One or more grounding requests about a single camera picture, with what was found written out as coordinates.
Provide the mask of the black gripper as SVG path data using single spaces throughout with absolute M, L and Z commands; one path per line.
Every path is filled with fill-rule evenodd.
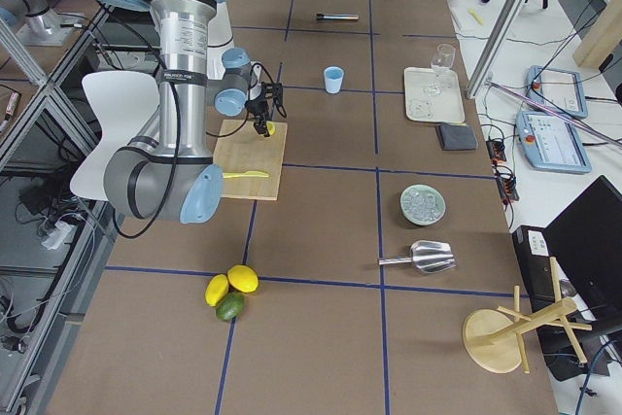
M 283 86 L 280 83 L 260 83 L 259 95 L 249 98 L 245 104 L 246 110 L 253 116 L 253 126 L 258 135 L 271 135 L 271 109 L 284 116 Z

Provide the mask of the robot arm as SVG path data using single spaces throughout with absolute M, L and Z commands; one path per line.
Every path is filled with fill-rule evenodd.
M 161 14 L 155 24 L 162 27 L 160 32 L 160 44 L 163 46 L 159 57 L 163 58 L 167 54 L 173 54 L 173 47 L 179 47 L 181 58 L 190 57 L 190 52 L 182 44 L 181 35 L 184 28 L 183 22 L 190 26 L 199 28 L 208 22 L 206 18 L 192 22 L 190 14 L 206 13 L 208 15 L 216 11 L 216 4 L 213 0 L 153 0 L 152 10 L 155 14 Z M 1 0 L 1 17 L 9 24 L 19 21 L 22 17 L 31 29 L 40 25 L 43 37 L 50 38 L 59 29 L 60 19 L 50 8 L 47 0 Z M 145 121 L 146 113 L 140 111 L 138 120 L 135 123 L 129 120 L 121 121 L 114 118 L 111 123 L 99 119 L 103 136 L 111 136 L 117 132 L 122 140 L 135 136 L 141 130 L 141 126 L 153 124 L 159 128 L 161 123 L 168 127 L 173 127 L 179 123 L 198 123 L 199 112 L 193 110 L 190 104 L 198 99 L 198 90 L 204 89 L 205 102 L 214 105 L 223 115 L 236 116 L 242 110 L 247 113 L 247 118 L 254 122 L 258 134 L 269 136 L 272 134 L 272 124 L 268 121 L 269 106 L 267 103 L 267 92 L 269 86 L 265 83 L 256 82 L 252 85 L 237 85 L 231 87 L 228 83 L 232 80 L 233 74 L 244 67 L 250 72 L 254 71 L 254 66 L 250 63 L 246 52 L 239 48 L 225 51 L 223 55 L 223 65 L 227 68 L 225 77 L 222 80 L 210 80 L 205 74 L 192 72 L 188 66 L 179 65 L 175 67 L 171 59 L 162 60 L 162 76 L 160 80 L 169 84 L 170 91 L 162 95 L 162 103 L 170 104 L 172 110 L 167 113 L 169 117 L 174 117 L 176 111 L 189 114 L 174 117 L 172 121 L 159 116 L 159 111 L 155 110 L 152 118 Z
M 224 74 L 208 76 L 208 27 L 226 0 L 97 0 L 151 14 L 159 35 L 159 105 L 108 162 L 103 189 L 117 212 L 136 219 L 182 224 L 208 221 L 223 190 L 223 170 L 206 146 L 206 109 L 247 114 L 256 132 L 270 134 L 269 113 L 283 89 L 263 83 L 246 51 L 221 56 Z

